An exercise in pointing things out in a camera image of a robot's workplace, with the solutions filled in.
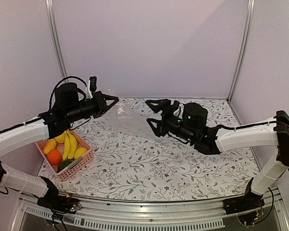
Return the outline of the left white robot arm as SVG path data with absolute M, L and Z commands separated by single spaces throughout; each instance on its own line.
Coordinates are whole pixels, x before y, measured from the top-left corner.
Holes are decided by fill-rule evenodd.
M 29 144 L 55 138 L 82 119 L 99 118 L 109 111 L 118 97 L 96 91 L 90 78 L 86 91 L 76 83 L 64 83 L 53 90 L 51 107 L 37 117 L 0 131 L 0 158 Z M 0 161 L 0 187 L 32 194 L 38 205 L 60 212 L 70 212 L 78 199 L 60 196 L 57 187 L 46 177 L 34 177 Z

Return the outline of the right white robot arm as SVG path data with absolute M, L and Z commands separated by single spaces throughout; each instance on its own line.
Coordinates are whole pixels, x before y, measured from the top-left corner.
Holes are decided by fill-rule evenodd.
M 277 147 L 260 173 L 248 182 L 244 195 L 223 201 L 227 214 L 262 206 L 263 194 L 289 169 L 289 116 L 285 111 L 277 111 L 274 117 L 253 124 L 210 128 L 208 111 L 200 104 L 187 103 L 181 111 L 178 101 L 162 99 L 145 103 L 154 113 L 161 113 L 161 120 L 147 119 L 157 137 L 168 135 L 202 154 L 215 155 L 257 146 Z

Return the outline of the clear zip top bag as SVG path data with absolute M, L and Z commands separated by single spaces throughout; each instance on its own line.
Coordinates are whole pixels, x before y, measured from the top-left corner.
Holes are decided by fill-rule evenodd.
M 133 111 L 121 97 L 103 116 L 112 128 L 129 135 L 137 135 L 147 140 L 155 140 L 152 129 L 146 119 Z

